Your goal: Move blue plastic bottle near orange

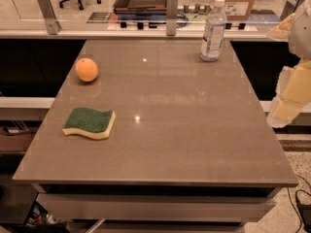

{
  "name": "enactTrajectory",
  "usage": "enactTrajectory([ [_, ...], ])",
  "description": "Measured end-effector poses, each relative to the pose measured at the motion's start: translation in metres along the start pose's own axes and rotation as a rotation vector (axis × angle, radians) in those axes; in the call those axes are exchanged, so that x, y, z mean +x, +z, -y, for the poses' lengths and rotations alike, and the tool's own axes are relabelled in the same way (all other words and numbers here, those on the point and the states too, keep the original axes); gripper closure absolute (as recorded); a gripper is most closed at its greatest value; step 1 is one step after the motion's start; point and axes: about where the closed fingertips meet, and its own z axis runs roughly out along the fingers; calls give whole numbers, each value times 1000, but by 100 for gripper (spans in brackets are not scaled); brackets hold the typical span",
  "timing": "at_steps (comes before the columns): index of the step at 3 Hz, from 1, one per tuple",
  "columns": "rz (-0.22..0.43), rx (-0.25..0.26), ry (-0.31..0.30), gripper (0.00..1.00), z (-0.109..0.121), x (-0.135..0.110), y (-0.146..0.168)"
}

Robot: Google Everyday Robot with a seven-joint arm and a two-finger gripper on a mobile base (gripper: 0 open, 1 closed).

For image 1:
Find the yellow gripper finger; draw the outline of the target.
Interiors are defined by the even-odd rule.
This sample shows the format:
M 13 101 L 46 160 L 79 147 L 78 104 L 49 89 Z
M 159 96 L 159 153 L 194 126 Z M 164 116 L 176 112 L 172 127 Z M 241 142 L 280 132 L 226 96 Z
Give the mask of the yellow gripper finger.
M 278 25 L 271 28 L 266 34 L 267 38 L 279 42 L 287 42 L 289 39 L 291 25 L 294 19 L 294 14 L 290 14 L 283 19 Z
M 311 102 L 311 61 L 299 62 L 293 68 L 285 66 L 275 91 L 266 122 L 273 128 L 283 128 Z

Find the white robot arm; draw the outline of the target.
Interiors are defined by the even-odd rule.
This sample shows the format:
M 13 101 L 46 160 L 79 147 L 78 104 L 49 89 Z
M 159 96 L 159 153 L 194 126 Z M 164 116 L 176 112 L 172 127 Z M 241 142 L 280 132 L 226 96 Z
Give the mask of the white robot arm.
M 287 42 L 289 52 L 299 58 L 293 67 L 279 74 L 267 123 L 273 128 L 291 124 L 311 102 L 311 0 L 305 0 L 294 13 L 274 26 L 267 37 Z

